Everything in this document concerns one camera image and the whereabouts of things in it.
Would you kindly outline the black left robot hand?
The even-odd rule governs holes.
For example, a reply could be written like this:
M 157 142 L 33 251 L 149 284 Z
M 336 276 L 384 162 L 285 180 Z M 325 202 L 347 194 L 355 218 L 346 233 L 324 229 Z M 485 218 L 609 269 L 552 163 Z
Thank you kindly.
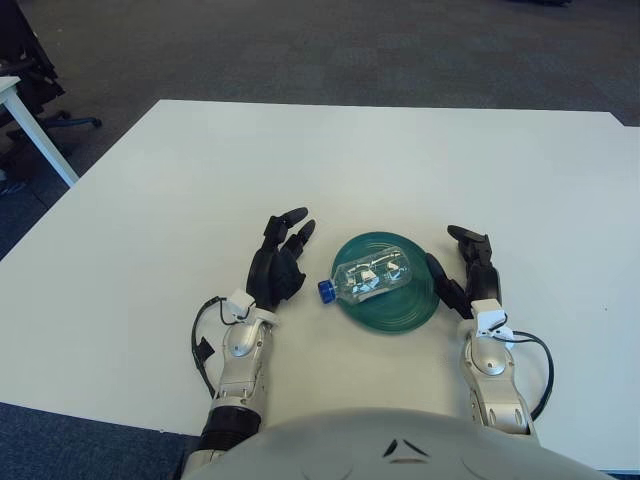
M 297 233 L 289 235 L 288 232 L 307 215 L 308 209 L 299 207 L 268 220 L 246 283 L 246 292 L 255 300 L 257 308 L 274 312 L 283 300 L 289 300 L 302 287 L 306 275 L 300 271 L 298 259 L 316 222 L 310 219 Z

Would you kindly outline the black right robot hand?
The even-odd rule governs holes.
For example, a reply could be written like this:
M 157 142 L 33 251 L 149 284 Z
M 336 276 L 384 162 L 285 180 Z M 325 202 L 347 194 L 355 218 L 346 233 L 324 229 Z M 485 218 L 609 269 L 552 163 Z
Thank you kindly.
M 466 286 L 461 287 L 448 278 L 432 254 L 426 253 L 425 260 L 439 299 L 462 319 L 468 320 L 472 318 L 473 301 L 494 299 L 502 303 L 499 272 L 491 261 L 492 248 L 488 235 L 456 225 L 448 225 L 447 232 L 457 241 L 459 253 L 465 262 Z

